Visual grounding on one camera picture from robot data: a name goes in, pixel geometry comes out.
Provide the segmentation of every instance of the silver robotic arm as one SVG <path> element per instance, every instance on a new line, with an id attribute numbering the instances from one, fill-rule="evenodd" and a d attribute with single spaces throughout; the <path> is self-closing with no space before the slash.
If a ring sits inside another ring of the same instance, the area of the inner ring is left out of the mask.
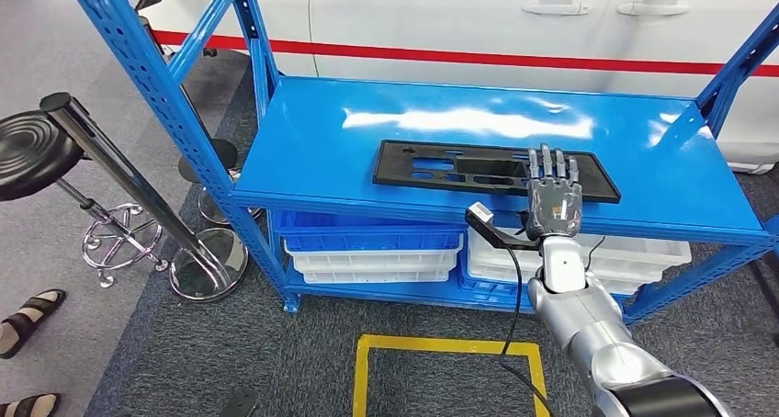
<path id="1" fill-rule="evenodd" d="M 575 365 L 593 398 L 597 417 L 730 417 L 708 389 L 682 376 L 641 348 L 622 320 L 622 311 L 595 274 L 585 271 L 574 239 L 581 225 L 581 185 L 576 160 L 541 145 L 543 171 L 529 151 L 529 215 L 525 229 L 543 265 L 527 283 L 530 303 L 563 354 Z M 493 246 L 530 248 L 491 228 L 480 203 L 469 208 L 469 224 Z"/>

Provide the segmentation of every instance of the black stool seat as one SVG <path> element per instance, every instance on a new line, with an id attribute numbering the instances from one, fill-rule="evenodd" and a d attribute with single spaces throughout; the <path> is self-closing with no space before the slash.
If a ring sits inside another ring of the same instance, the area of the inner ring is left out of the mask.
<path id="1" fill-rule="evenodd" d="M 28 197 L 54 184 L 81 160 L 82 150 L 41 111 L 0 120 L 0 201 Z"/>
<path id="2" fill-rule="evenodd" d="M 217 157 L 221 161 L 221 165 L 225 169 L 232 169 L 238 163 L 238 148 L 232 143 L 222 139 L 211 139 L 211 146 L 214 147 Z M 178 173 L 190 183 L 199 183 L 200 178 L 192 170 L 192 166 L 185 157 L 181 157 L 178 160 Z"/>

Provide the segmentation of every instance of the yellow floor marking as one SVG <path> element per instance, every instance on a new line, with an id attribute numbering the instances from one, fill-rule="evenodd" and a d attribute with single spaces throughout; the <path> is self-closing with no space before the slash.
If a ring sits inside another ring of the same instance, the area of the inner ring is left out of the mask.
<path id="1" fill-rule="evenodd" d="M 352 399 L 352 416 L 365 417 L 367 407 L 367 354 L 371 348 L 406 351 L 433 351 L 438 353 L 471 353 L 479 355 L 499 355 L 503 342 L 467 341 L 462 339 L 435 339 L 429 337 L 382 336 L 363 334 L 357 341 L 355 361 L 355 393 Z M 547 387 L 544 383 L 544 370 L 541 366 L 541 352 L 537 344 L 512 342 L 506 352 L 508 355 L 523 355 L 530 365 L 530 381 L 544 395 Z M 533 398 L 536 417 L 549 417 L 538 398 Z"/>

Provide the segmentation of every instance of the white plastic bin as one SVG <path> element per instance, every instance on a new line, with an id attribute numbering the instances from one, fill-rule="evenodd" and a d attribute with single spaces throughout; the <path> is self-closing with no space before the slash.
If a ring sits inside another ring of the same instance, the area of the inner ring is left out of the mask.
<path id="1" fill-rule="evenodd" d="M 516 232 L 516 229 L 501 230 L 510 234 Z M 599 235 L 576 236 L 585 265 L 588 253 L 601 238 Z M 514 262 L 508 252 L 493 248 L 474 230 L 469 230 L 468 241 L 469 276 L 516 283 Z M 541 257 L 534 251 L 515 253 L 522 279 L 526 282 L 541 266 Z M 661 280 L 662 272 L 668 267 L 689 263 L 691 259 L 688 242 L 610 236 L 593 252 L 590 270 L 598 275 L 609 292 L 631 295 L 643 284 Z"/>
<path id="2" fill-rule="evenodd" d="M 457 249 L 291 252 L 295 270 L 311 284 L 440 282 L 457 266 Z"/>

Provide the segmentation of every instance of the sandal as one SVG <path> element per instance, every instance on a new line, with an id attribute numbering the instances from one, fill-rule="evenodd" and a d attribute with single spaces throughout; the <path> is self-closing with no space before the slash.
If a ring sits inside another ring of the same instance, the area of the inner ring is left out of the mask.
<path id="1" fill-rule="evenodd" d="M 51 293 L 51 292 L 57 293 L 57 300 L 51 301 L 48 299 L 32 297 L 27 302 L 25 302 L 25 304 L 21 307 L 22 309 L 35 309 L 40 311 L 42 315 L 37 321 L 33 322 L 28 315 L 22 312 L 14 313 L 11 316 L 8 316 L 7 318 L 0 321 L 0 323 L 8 322 L 19 336 L 19 340 L 8 351 L 2 353 L 0 355 L 0 359 L 10 359 L 14 355 L 16 355 L 16 353 L 18 353 L 18 351 L 22 348 L 22 346 L 24 346 L 29 336 L 33 332 L 35 332 L 35 330 L 38 328 L 40 323 L 45 321 L 46 318 L 48 318 L 49 316 L 51 316 L 51 314 L 54 311 L 56 311 L 57 308 L 60 307 L 60 305 L 62 305 L 62 302 L 67 297 L 67 293 L 59 289 L 46 290 L 43 293 Z"/>
<path id="2" fill-rule="evenodd" d="M 33 415 L 32 410 L 35 408 L 35 404 L 38 403 L 40 398 L 47 396 L 54 396 L 54 404 L 51 405 L 51 411 L 47 412 L 46 414 L 38 413 Z M 59 394 L 39 394 L 37 396 L 22 399 L 17 403 L 17 409 L 14 411 L 14 417 L 51 417 L 57 411 L 57 408 L 60 407 L 60 398 L 61 396 Z M 6 412 L 11 405 L 13 405 L 13 403 L 4 403 L 0 405 L 0 417 L 6 416 Z"/>

